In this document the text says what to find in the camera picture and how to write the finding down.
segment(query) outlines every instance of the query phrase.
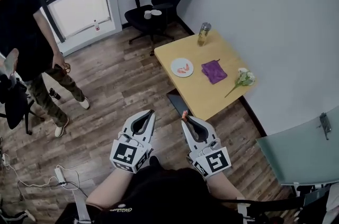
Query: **purple napkin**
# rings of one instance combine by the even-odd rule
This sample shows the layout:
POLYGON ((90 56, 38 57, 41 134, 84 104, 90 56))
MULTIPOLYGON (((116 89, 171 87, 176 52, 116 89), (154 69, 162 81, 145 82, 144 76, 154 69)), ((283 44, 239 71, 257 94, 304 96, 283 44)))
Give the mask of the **purple napkin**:
POLYGON ((227 77, 227 74, 223 71, 218 63, 219 60, 212 60, 201 65, 202 72, 208 77, 211 84, 213 85, 227 77))

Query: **hand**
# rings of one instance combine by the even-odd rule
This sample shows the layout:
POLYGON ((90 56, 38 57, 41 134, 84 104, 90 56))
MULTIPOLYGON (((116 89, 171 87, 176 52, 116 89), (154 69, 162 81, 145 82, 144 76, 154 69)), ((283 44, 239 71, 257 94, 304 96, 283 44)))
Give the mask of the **hand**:
POLYGON ((65 59, 62 56, 61 52, 58 52, 57 54, 54 54, 53 56, 53 62, 52 62, 52 68, 55 68, 55 65, 60 66, 62 69, 65 69, 65 59))
POLYGON ((8 56, 6 57, 6 59, 4 60, 3 63, 1 63, 2 65, 0 65, 1 67, 3 67, 3 69, 6 72, 7 77, 9 78, 11 75, 13 75, 16 71, 16 66, 17 66, 17 59, 19 57, 19 51, 18 49, 13 49, 8 56))

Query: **black t-shirt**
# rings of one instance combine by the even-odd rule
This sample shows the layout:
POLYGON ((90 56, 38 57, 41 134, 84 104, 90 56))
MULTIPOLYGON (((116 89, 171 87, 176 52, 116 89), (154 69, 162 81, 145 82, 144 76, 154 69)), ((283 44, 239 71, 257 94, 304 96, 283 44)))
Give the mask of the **black t-shirt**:
POLYGON ((51 64, 53 51, 42 34, 33 14, 40 0, 0 0, 0 53, 7 56, 19 50, 17 73, 30 81, 51 64))
MULTIPOLYGON (((133 179, 123 199, 108 210, 87 206, 95 224, 243 223, 241 214, 211 197, 201 175, 191 168, 161 171, 141 181, 133 179)), ((56 224, 71 224, 75 217, 77 209, 72 203, 56 224)))

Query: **baseboard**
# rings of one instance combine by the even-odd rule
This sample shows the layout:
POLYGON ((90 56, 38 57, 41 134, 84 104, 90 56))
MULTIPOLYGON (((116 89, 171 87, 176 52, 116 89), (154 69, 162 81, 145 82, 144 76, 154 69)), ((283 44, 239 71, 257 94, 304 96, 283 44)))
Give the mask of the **baseboard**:
POLYGON ((254 125, 256 126, 260 136, 261 137, 267 137, 267 134, 266 134, 263 126, 261 125, 260 121, 258 120, 258 118, 256 117, 255 113, 253 112, 252 108, 250 107, 250 105, 246 101, 245 97, 241 96, 239 98, 239 101, 242 103, 243 107, 247 111, 249 117, 251 118, 251 120, 253 121, 254 125))
POLYGON ((189 34, 189 35, 194 35, 195 33, 188 27, 187 24, 185 24, 185 22, 183 20, 181 20, 181 18, 179 16, 177 16, 177 20, 176 20, 182 27, 183 29, 185 29, 185 31, 189 34))
MULTIPOLYGON (((183 29, 189 34, 189 35, 194 35, 195 33, 188 27, 187 24, 185 24, 185 22, 178 16, 177 17, 177 22, 183 27, 183 29)), ((248 104, 248 102, 246 101, 245 97, 241 96, 239 98, 241 104, 243 105, 243 107, 245 108, 245 110, 247 111, 249 117, 251 118, 251 120, 253 121, 254 125, 256 126, 259 134, 261 137, 267 137, 267 134, 264 130, 264 128, 262 127, 261 123, 259 122, 258 118, 256 117, 255 113, 253 112, 252 108, 250 107, 250 105, 248 104)))
POLYGON ((125 29, 127 27, 132 26, 132 25, 129 22, 127 22, 127 23, 122 24, 121 26, 122 26, 122 29, 125 29))

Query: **white sneaker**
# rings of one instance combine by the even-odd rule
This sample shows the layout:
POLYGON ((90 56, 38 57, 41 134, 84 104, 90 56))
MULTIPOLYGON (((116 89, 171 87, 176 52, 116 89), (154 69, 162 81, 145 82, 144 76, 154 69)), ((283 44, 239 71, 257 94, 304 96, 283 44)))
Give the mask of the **white sneaker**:
POLYGON ((67 117, 67 122, 64 126, 62 127, 57 127, 55 129, 55 137, 59 138, 61 137, 63 134, 64 134, 64 131, 65 131, 65 127, 69 124, 69 117, 67 117))
POLYGON ((79 104, 86 110, 90 109, 91 107, 91 103, 86 97, 85 97, 85 100, 83 102, 79 102, 79 104))
POLYGON ((25 213, 26 213, 26 215, 28 216, 28 218, 29 218, 30 220, 32 220, 33 222, 36 222, 36 221, 37 221, 37 220, 35 219, 35 217, 30 213, 29 210, 26 210, 25 213))

